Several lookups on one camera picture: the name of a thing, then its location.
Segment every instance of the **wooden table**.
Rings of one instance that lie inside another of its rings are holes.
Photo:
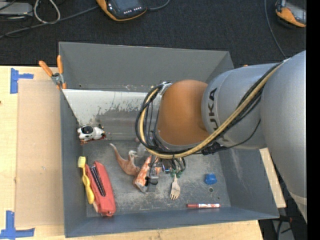
[[[10,94],[10,78],[12,66],[0,66],[0,229],[6,226],[5,213],[7,210],[15,211],[16,196],[16,162],[17,162],[17,126],[18,126],[18,95]],[[37,79],[51,80],[40,67],[14,66],[20,74],[36,74]],[[51,68],[53,72],[58,72],[57,68]],[[275,169],[271,163],[268,149],[261,150],[262,160],[266,167],[266,172],[271,184],[273,195],[278,208],[285,207],[286,203],[276,176]],[[35,233],[33,237],[25,239],[39,240],[62,240],[64,236],[63,224],[34,225]],[[104,239],[104,240],[262,240],[262,233],[257,220],[226,222],[210,225],[199,225],[171,229],[158,229],[149,231],[137,231],[129,233],[117,233],[103,236],[75,237],[74,239]]]

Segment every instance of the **orange toy dinosaur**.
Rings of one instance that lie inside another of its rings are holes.
[[[128,174],[128,175],[132,175],[132,176],[138,176],[139,172],[140,172],[140,168],[138,166],[135,165],[135,157],[137,156],[135,151],[130,150],[129,154],[128,154],[128,159],[124,159],[120,156],[117,148],[115,145],[113,145],[112,143],[110,143],[110,146],[113,147],[114,150],[114,154],[116,157],[117,162],[119,163],[120,167],[122,168],[122,170]]]

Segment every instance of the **yellow cable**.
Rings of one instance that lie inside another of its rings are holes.
[[[241,113],[241,111],[249,104],[249,102],[255,97],[255,95],[261,90],[261,88],[266,84],[266,82],[269,80],[269,78],[273,75],[274,72],[283,64],[284,62],[280,63],[278,66],[276,66],[253,90],[252,92],[246,97],[246,99],[243,101],[243,103],[216,129],[212,134],[210,134],[204,141],[202,141],[197,146],[182,152],[177,153],[175,155],[173,154],[166,154],[166,153],[158,153],[152,149],[149,149],[146,147],[146,150],[151,153],[154,156],[157,156],[162,159],[172,159],[172,158],[183,158],[189,155],[192,155],[195,152],[198,152],[202,148],[204,148],[207,144],[209,144],[212,140],[214,140],[220,133],[222,133],[225,128]],[[152,95],[157,91],[154,90],[150,97],[146,100],[146,103],[151,99]],[[141,120],[145,117],[146,113],[146,107],[143,109],[140,119],[139,119],[139,131],[141,134],[141,139],[146,142],[146,138],[143,131],[143,125],[144,121]]]

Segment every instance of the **red pencil case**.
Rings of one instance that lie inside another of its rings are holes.
[[[103,216],[113,216],[116,212],[114,192],[105,166],[95,161],[92,167],[85,164],[85,173],[94,193],[95,209]]]

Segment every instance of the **cardboard sheet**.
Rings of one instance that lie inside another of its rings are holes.
[[[19,80],[15,226],[63,224],[59,91]]]

